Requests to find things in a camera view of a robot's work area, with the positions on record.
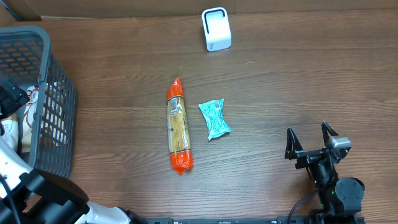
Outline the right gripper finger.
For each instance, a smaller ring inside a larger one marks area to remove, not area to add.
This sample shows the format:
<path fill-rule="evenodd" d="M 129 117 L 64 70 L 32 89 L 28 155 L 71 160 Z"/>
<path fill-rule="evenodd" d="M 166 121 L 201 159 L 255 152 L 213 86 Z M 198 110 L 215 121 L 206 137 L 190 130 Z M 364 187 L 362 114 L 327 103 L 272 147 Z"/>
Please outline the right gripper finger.
<path fill-rule="evenodd" d="M 327 144 L 330 137 L 338 135 L 338 133 L 336 131 L 334 131 L 327 122 L 322 123 L 322 134 L 323 134 L 323 141 L 324 141 L 325 145 Z"/>
<path fill-rule="evenodd" d="M 287 129 L 287 145 L 285 149 L 286 159 L 297 159 L 303 153 L 303 148 L 292 128 Z"/>

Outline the beige brown snack pouch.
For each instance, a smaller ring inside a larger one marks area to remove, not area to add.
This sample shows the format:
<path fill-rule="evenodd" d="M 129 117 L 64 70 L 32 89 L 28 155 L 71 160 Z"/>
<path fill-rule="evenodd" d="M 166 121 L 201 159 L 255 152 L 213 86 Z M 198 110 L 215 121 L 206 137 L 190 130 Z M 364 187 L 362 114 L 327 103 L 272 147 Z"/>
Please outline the beige brown snack pouch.
<path fill-rule="evenodd" d="M 51 107 L 54 110 L 55 114 L 53 114 L 48 109 L 44 109 L 44 117 L 50 122 L 54 122 L 52 124 L 42 124 L 41 127 L 44 128 L 46 133 L 50 133 L 53 138 L 57 140 L 62 140 L 64 134 L 61 133 L 60 129 L 64 129 L 65 123 L 61 120 L 61 115 L 63 113 L 63 109 L 61 104 L 63 103 L 63 96 L 59 93 L 55 92 L 55 88 L 52 85 L 46 84 L 46 91 L 50 93 L 56 100 L 51 98 L 44 99 L 45 105 Z M 10 117 L 3 119 L 1 124 L 4 127 L 5 133 L 2 136 L 4 140 L 8 143 L 8 145 L 17 152 L 17 145 L 19 131 L 22 130 L 22 139 L 21 139 L 21 152 L 30 152 L 30 145 L 32 139 L 32 129 L 34 122 L 34 113 L 37 109 L 37 102 L 39 98 L 39 86 L 30 86 L 26 91 L 30 100 L 25 105 L 25 110 L 22 117 L 22 127 L 18 128 L 18 115 L 15 113 Z"/>

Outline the teal snack packet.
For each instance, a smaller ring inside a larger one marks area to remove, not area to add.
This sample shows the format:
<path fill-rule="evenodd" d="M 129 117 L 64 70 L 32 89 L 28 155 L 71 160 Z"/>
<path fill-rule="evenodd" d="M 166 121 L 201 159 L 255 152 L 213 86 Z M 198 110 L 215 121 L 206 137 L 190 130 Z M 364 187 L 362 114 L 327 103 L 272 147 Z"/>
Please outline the teal snack packet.
<path fill-rule="evenodd" d="M 232 131 L 230 126 L 223 118 L 223 106 L 223 98 L 220 100 L 211 100 L 198 105 L 205 119 L 209 141 Z"/>

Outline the orange spaghetti package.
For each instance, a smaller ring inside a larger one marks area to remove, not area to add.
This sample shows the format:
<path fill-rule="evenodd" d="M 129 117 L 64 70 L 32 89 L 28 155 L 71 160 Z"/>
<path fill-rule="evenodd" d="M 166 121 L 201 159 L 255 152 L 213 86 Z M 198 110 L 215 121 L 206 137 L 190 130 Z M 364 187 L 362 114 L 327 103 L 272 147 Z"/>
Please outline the orange spaghetti package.
<path fill-rule="evenodd" d="M 167 90 L 167 133 L 170 165 L 179 175 L 193 167 L 183 85 L 177 77 Z"/>

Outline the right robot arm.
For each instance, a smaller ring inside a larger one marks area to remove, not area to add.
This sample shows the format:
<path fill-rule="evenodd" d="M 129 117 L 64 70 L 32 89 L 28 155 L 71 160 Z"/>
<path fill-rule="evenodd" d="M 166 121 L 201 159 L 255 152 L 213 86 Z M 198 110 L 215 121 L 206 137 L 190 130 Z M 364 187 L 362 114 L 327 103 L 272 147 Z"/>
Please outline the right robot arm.
<path fill-rule="evenodd" d="M 362 209 L 365 185 L 354 177 L 339 178 L 335 165 L 344 159 L 350 149 L 351 141 L 322 123 L 324 145 L 321 149 L 305 151 L 292 128 L 287 129 L 285 158 L 295 160 L 296 169 L 306 169 L 315 185 L 315 190 L 300 199 L 290 210 L 286 222 L 298 223 L 294 217 L 296 209 L 305 201 L 318 195 L 321 208 L 311 210 L 302 218 L 304 223 L 364 223 L 357 217 Z"/>

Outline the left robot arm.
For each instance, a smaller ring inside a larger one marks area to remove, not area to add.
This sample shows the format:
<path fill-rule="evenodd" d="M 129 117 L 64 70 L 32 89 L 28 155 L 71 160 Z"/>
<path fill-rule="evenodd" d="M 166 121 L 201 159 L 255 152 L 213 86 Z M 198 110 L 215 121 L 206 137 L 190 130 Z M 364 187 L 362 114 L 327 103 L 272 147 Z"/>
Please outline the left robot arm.
<path fill-rule="evenodd" d="M 68 178 L 34 169 L 1 140 L 1 223 L 145 224 L 136 213 L 91 202 Z"/>

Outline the white barcode scanner stand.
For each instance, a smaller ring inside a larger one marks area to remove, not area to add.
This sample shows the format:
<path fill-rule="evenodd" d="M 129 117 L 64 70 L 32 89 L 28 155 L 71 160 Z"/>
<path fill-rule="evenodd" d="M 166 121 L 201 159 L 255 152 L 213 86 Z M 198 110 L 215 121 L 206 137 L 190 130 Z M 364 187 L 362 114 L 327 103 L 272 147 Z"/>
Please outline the white barcode scanner stand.
<path fill-rule="evenodd" d="M 228 13 L 223 7 L 206 9 L 201 14 L 206 49 L 209 52 L 231 47 L 232 36 Z"/>

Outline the grey plastic shopping basket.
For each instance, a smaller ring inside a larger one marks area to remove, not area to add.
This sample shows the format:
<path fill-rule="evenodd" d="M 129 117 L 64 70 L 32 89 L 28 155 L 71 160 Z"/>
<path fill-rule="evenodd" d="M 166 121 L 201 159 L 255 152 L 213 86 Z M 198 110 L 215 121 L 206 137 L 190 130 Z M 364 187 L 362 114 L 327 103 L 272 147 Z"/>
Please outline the grey plastic shopping basket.
<path fill-rule="evenodd" d="M 41 27 L 1 29 L 1 94 L 17 104 L 3 137 L 29 166 L 69 177 L 78 97 L 51 46 Z"/>

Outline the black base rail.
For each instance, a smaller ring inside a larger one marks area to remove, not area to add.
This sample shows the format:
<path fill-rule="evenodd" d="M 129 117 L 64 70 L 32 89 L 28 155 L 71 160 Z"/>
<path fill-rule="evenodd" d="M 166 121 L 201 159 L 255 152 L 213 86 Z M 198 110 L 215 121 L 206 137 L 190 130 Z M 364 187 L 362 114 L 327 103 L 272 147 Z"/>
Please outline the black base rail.
<path fill-rule="evenodd" d="M 174 220 L 172 218 L 146 218 L 146 222 L 149 224 L 309 224 L 316 223 L 311 221 L 309 217 L 292 217 L 290 222 L 287 222 L 287 216 L 279 216 L 277 218 L 265 218 L 265 219 L 185 219 L 185 220 Z M 332 219 L 323 223 L 359 223 L 365 224 L 363 217 L 358 217 L 357 222 L 354 220 L 350 221 L 337 221 Z"/>

